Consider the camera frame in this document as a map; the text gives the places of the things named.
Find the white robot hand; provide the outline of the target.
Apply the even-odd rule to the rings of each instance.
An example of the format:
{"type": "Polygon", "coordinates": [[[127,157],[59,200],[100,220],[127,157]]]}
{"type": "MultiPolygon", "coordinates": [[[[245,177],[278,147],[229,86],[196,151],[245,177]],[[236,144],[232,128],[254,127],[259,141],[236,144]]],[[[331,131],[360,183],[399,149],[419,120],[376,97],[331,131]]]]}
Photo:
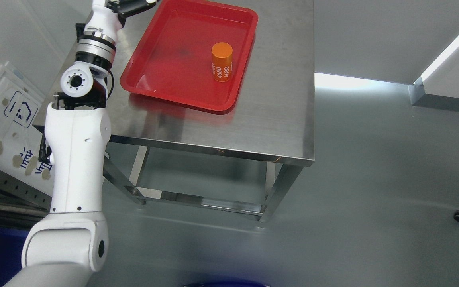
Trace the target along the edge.
{"type": "Polygon", "coordinates": [[[92,16],[84,26],[83,34],[118,40],[117,33],[123,27],[118,16],[129,18],[155,7],[157,3],[158,0],[93,0],[92,16]]]}

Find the blue robot base edge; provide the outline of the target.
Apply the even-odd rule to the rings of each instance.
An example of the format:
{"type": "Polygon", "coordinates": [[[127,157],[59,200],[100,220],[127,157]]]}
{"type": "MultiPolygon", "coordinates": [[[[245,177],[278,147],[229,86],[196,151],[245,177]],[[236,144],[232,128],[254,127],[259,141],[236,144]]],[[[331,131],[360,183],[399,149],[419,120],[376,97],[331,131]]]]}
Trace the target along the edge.
{"type": "Polygon", "coordinates": [[[206,281],[182,285],[182,287],[269,287],[250,281],[206,281]]]}

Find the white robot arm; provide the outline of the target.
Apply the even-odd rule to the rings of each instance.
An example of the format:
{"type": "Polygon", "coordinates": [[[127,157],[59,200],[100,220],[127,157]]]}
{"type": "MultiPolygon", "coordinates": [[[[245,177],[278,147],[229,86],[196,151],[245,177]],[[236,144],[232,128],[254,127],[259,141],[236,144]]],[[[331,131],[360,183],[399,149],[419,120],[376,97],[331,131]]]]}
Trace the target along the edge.
{"type": "Polygon", "coordinates": [[[111,136],[107,78],[117,32],[126,18],[156,0],[94,0],[86,23],[76,24],[77,46],[46,109],[41,155],[53,165],[51,211],[30,230],[22,269],[7,287],[84,287],[107,260],[109,231],[102,212],[104,153],[111,136]]]}

